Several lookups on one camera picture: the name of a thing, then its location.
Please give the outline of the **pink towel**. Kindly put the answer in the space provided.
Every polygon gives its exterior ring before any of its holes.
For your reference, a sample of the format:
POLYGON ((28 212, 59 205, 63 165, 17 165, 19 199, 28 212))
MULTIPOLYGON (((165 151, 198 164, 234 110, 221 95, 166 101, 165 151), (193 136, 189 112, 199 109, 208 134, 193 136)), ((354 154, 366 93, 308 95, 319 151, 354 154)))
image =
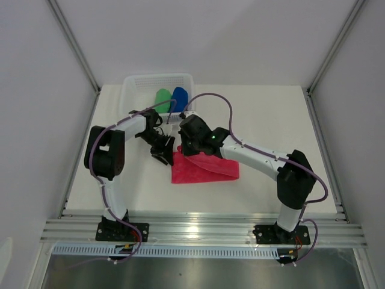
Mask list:
POLYGON ((240 177, 239 163, 215 156, 184 156, 182 147, 173 152, 174 165, 171 167, 172 184, 201 184, 207 182, 235 181, 240 177))

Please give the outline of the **blue towel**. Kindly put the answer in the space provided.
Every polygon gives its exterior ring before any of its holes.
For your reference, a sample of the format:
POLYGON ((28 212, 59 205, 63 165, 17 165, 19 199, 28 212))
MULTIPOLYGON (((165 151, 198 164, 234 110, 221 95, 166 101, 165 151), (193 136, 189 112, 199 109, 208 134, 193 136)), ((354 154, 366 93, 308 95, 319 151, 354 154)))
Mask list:
POLYGON ((171 103, 170 112, 180 113, 188 103, 188 92, 182 87, 176 87, 171 98, 176 102, 171 103))

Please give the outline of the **green towel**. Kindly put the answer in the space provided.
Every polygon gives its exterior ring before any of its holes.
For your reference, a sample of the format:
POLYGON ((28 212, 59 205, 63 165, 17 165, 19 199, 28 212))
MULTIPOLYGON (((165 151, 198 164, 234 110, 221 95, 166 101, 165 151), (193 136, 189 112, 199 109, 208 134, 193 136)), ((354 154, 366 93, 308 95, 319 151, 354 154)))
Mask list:
POLYGON ((155 107, 159 114, 168 113, 170 109, 172 94, 167 89, 160 89, 156 92, 155 104, 160 104, 155 107))

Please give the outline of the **white plastic basket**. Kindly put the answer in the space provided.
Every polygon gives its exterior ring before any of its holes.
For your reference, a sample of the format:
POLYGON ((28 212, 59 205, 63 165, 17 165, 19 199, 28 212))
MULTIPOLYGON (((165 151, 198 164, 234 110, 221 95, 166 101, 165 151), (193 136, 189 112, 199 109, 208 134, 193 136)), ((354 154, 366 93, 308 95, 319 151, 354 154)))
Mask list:
POLYGON ((188 73, 156 73, 125 78, 118 104, 119 118, 126 117, 132 110, 140 111, 154 105, 160 89, 172 93, 176 87, 182 87, 189 99, 195 95, 194 80, 188 73))

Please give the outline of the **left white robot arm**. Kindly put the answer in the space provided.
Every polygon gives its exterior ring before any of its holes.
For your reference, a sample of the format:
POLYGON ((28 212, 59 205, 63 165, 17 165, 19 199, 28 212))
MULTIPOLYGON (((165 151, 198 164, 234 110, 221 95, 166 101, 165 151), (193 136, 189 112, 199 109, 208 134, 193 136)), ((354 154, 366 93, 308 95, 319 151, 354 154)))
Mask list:
POLYGON ((103 219, 111 221, 109 233, 118 241, 131 233, 128 209, 119 188, 119 176, 125 166, 125 143, 141 138, 150 145, 151 156, 164 165, 172 166, 175 138, 158 132, 162 118, 155 109, 132 111, 128 117, 108 127, 93 126, 88 136, 84 166, 99 183, 105 207, 103 219))

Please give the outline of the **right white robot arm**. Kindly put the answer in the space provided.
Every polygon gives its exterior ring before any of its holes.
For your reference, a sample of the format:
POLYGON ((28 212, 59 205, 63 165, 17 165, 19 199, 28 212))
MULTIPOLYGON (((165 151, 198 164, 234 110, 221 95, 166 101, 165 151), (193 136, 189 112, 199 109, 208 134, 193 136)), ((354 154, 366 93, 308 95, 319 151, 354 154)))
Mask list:
POLYGON ((306 156, 298 150, 290 154, 252 148, 236 141, 225 128, 211 130, 196 114, 181 113, 179 134, 181 153, 186 157, 205 154, 223 160, 236 161, 269 176, 277 185, 281 203, 274 234, 282 243, 288 243, 297 234, 297 224, 305 201, 316 179, 306 156))

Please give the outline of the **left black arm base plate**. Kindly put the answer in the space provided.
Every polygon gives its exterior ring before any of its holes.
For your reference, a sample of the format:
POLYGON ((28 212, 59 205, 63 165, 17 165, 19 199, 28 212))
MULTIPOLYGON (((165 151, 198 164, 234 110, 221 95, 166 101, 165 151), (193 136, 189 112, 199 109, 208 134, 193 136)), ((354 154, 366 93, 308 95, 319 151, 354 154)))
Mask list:
MULTIPOLYGON (((142 242, 147 242, 149 236, 150 225, 148 223, 133 223, 142 234, 142 242)), ((103 223, 100 222, 97 227, 96 241, 109 242, 139 242, 138 233, 119 222, 103 223)))

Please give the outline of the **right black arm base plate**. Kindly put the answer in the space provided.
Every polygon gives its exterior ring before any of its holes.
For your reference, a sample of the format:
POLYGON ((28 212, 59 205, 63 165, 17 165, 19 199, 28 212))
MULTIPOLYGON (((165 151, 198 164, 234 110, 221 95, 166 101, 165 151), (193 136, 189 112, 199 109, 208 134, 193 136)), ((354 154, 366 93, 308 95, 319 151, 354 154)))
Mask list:
POLYGON ((307 226, 297 225, 292 232, 285 231, 278 225, 256 225, 252 230, 257 244, 302 245, 310 244, 307 226))

